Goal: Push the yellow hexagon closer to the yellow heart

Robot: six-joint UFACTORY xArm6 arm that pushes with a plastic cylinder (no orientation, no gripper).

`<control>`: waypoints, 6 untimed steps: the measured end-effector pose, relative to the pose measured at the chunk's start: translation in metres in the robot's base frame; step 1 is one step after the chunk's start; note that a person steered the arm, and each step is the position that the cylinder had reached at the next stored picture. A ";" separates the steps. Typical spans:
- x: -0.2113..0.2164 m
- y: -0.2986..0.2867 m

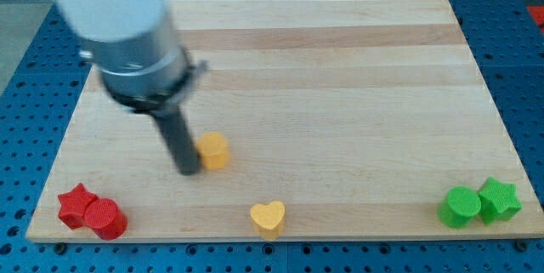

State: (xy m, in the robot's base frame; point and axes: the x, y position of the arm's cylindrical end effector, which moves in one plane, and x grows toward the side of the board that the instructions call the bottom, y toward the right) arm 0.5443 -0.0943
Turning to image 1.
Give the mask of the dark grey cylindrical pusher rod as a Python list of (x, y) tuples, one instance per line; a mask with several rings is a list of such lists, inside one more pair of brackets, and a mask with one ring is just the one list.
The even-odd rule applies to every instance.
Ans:
[(151, 113), (177, 170), (185, 176), (196, 174), (201, 165), (187, 123), (178, 105)]

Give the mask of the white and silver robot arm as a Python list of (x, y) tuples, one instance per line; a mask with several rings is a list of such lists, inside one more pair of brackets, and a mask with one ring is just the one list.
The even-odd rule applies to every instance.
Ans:
[(200, 158), (180, 104), (207, 70), (195, 63), (173, 28), (167, 0), (54, 0), (81, 38), (107, 93), (152, 117), (178, 171), (192, 175)]

